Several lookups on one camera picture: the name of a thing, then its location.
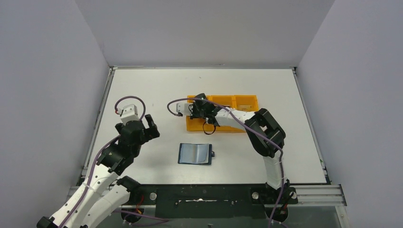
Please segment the gold credit card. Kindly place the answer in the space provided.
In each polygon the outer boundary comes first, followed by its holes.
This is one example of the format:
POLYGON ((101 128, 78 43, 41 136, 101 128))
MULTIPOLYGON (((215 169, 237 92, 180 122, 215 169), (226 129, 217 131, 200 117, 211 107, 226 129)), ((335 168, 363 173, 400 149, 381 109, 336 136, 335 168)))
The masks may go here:
POLYGON ((251 105, 238 105, 237 109, 240 111, 246 111, 246 112, 254 111, 254 108, 251 105))

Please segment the orange three-compartment tray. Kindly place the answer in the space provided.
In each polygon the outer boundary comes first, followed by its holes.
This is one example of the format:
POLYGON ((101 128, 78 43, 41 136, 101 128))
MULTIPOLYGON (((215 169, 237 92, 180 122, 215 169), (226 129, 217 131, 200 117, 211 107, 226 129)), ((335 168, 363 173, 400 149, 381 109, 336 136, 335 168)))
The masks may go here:
MULTIPOLYGON (((219 103, 225 107, 234 108, 236 110, 238 105, 251 105, 256 112, 259 110, 258 99, 256 95, 206 95, 208 100, 219 103)), ((186 130, 188 132, 202 132, 212 133, 214 126, 212 124, 204 124, 202 119, 190 119, 186 117, 186 130)))

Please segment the blue leather card holder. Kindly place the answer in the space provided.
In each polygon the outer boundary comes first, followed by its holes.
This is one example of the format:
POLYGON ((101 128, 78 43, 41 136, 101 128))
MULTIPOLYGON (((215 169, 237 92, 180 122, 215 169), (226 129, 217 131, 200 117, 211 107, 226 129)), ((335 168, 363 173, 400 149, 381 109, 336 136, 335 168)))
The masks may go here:
POLYGON ((211 165, 215 152, 212 144, 181 143, 178 164, 211 165))

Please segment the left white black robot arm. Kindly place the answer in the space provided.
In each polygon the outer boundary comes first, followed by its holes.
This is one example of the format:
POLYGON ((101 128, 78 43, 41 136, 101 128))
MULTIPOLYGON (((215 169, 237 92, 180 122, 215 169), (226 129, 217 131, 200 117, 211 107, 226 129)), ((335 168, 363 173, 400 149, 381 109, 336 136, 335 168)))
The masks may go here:
POLYGON ((122 114, 115 127, 118 136, 100 149, 86 179, 60 209, 37 222, 38 228, 92 228, 124 203, 139 200, 139 182, 122 173, 160 133, 150 114, 122 114))

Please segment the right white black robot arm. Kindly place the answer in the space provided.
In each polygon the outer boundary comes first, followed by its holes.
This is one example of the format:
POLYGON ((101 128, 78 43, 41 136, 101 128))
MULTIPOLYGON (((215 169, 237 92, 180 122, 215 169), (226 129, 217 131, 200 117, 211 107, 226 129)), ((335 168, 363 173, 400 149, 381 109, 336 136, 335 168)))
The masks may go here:
POLYGON ((282 149, 286 133, 273 115, 266 109, 241 111, 225 107, 199 94, 190 99, 192 108, 190 117, 205 120, 215 127, 232 127, 245 130, 253 149, 263 157, 267 181, 270 186, 267 196, 278 203, 286 197, 283 187, 287 182, 282 167, 282 149))

